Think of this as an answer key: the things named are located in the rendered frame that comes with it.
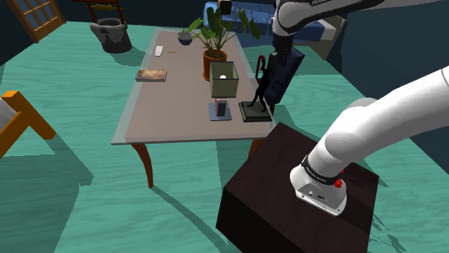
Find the red curved cane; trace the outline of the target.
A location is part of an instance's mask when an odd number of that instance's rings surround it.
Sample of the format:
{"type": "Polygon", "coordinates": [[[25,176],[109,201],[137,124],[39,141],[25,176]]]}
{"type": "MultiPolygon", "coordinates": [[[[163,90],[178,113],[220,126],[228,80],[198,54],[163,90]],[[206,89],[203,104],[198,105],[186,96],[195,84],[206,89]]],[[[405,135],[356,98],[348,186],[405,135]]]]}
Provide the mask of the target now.
{"type": "Polygon", "coordinates": [[[266,65],[266,59],[263,55],[260,55],[258,57],[257,65],[256,65],[256,72],[255,72],[255,78],[258,80],[258,74],[261,71],[262,68],[264,68],[266,65]]]}

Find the wooden glass pane door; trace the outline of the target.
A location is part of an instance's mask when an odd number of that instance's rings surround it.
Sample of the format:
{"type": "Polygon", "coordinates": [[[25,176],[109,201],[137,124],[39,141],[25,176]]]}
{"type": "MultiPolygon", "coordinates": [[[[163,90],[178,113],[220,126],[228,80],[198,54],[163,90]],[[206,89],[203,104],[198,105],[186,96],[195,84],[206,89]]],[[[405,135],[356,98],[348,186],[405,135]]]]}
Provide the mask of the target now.
{"type": "Polygon", "coordinates": [[[56,0],[5,0],[33,43],[66,23],[56,0]]]}

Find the pink top wooden leg table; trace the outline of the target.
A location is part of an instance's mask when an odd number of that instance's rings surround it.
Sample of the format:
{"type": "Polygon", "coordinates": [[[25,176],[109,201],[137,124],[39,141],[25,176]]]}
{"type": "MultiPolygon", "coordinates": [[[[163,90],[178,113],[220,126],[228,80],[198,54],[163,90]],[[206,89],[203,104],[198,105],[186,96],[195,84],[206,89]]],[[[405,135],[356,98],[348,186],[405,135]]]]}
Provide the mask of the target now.
{"type": "Polygon", "coordinates": [[[257,82],[237,37],[224,46],[239,75],[237,96],[228,101],[232,119],[211,121],[208,104],[213,99],[209,82],[203,77],[203,44],[194,40],[184,46],[177,40],[178,32],[154,30],[141,67],[166,70],[166,80],[133,84],[111,141],[113,145],[129,144],[137,151],[150,187],[153,169],[147,144],[252,139],[251,148],[255,150],[276,125],[275,121],[242,120],[238,103],[253,98],[257,82]],[[163,46],[160,57],[155,56],[157,46],[163,46]]]}

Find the dark brown robot stand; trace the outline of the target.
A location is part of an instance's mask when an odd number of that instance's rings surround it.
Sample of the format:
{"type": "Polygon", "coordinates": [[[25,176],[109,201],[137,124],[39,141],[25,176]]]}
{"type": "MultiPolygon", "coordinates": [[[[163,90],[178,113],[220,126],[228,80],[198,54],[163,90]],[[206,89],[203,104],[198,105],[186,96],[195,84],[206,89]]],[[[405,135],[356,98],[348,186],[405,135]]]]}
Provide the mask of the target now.
{"type": "Polygon", "coordinates": [[[367,253],[377,174],[345,168],[339,216],[299,200],[289,174],[316,142],[279,123],[225,185],[216,227],[243,253],[367,253]]]}

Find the blue sofa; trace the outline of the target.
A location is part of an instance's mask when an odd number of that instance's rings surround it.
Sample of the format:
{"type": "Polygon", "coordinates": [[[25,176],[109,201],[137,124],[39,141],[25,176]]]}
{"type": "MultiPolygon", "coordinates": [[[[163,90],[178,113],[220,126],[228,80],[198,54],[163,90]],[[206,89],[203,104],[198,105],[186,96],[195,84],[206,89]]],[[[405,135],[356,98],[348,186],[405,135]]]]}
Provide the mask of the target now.
{"type": "MultiPolygon", "coordinates": [[[[256,45],[272,45],[273,31],[272,22],[275,8],[269,4],[257,4],[249,2],[232,2],[231,13],[223,14],[224,22],[233,23],[233,32],[241,33],[239,40],[243,47],[254,47],[256,45]],[[253,19],[260,30],[260,39],[244,40],[244,32],[240,29],[242,22],[238,16],[238,9],[245,9],[249,20],[253,19]]],[[[293,39],[293,45],[309,46],[323,60],[326,60],[337,41],[340,33],[346,25],[346,20],[340,16],[328,17],[312,22],[299,30],[293,39]]]]}

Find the black human figure statue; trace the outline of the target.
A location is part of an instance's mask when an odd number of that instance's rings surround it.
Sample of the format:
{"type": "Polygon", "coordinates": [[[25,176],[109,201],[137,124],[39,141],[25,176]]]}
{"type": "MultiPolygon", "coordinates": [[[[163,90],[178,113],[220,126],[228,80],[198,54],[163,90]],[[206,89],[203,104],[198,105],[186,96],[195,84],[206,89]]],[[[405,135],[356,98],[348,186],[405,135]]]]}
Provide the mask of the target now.
{"type": "Polygon", "coordinates": [[[252,101],[241,101],[238,103],[242,119],[244,122],[266,122],[272,121],[266,103],[264,101],[265,91],[270,84],[270,70],[267,68],[260,68],[263,73],[255,95],[252,101]]]}

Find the green shade table lamp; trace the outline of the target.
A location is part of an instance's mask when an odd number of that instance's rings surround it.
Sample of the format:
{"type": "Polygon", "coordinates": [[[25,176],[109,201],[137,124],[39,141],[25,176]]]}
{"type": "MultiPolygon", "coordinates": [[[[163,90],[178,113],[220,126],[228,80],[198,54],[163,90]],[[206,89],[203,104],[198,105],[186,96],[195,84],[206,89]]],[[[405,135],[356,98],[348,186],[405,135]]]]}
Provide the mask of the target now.
{"type": "Polygon", "coordinates": [[[235,64],[231,61],[211,61],[209,69],[209,85],[213,103],[209,103],[209,119],[211,121],[229,121],[232,119],[229,98],[237,96],[239,75],[235,64]]]}

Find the grey stone well planter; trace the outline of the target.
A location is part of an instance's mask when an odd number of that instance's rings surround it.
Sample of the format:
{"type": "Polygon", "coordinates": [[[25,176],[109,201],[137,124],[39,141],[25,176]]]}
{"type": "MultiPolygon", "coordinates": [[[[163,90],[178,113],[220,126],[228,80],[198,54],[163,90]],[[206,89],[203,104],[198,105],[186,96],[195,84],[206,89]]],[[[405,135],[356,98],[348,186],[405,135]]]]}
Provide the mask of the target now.
{"type": "Polygon", "coordinates": [[[132,49],[127,23],[124,18],[119,0],[71,0],[73,2],[85,3],[92,18],[91,31],[96,35],[103,50],[107,53],[123,53],[132,49]],[[118,18],[97,19],[94,9],[117,10],[118,18]]]}

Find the brown picture book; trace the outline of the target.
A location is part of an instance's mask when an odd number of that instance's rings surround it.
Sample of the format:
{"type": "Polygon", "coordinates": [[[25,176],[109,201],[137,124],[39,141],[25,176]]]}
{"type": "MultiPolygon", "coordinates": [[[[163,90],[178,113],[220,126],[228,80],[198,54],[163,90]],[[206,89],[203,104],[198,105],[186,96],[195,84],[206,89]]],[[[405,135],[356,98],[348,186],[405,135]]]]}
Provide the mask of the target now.
{"type": "Polygon", "coordinates": [[[139,70],[135,77],[139,82],[165,82],[166,70],[139,70]]]}

